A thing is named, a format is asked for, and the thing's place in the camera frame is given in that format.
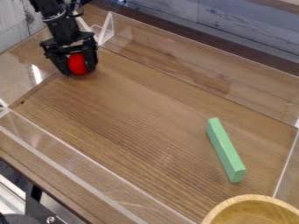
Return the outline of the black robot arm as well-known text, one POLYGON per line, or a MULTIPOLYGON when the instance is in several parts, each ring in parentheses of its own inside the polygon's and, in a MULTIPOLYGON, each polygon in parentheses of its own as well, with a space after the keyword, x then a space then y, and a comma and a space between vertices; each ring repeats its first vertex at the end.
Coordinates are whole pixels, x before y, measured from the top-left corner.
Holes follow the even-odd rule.
POLYGON ((47 24, 51 38, 40 42, 44 56, 60 72, 67 75, 84 75, 95 71, 99 57, 99 45, 92 31, 80 29, 74 4, 63 0, 30 0, 42 21, 47 24))

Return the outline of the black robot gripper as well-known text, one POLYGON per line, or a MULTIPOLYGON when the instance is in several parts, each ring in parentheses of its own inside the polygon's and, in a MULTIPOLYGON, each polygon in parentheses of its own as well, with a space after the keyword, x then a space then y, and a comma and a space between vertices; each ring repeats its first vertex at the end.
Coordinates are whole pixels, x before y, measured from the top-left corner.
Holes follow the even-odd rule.
POLYGON ((48 26, 51 38, 40 43, 40 47, 60 72, 71 76, 68 56, 74 53, 84 55, 87 69, 94 72, 99 63, 95 33, 83 31, 76 17, 70 14, 47 17, 43 22, 48 26))

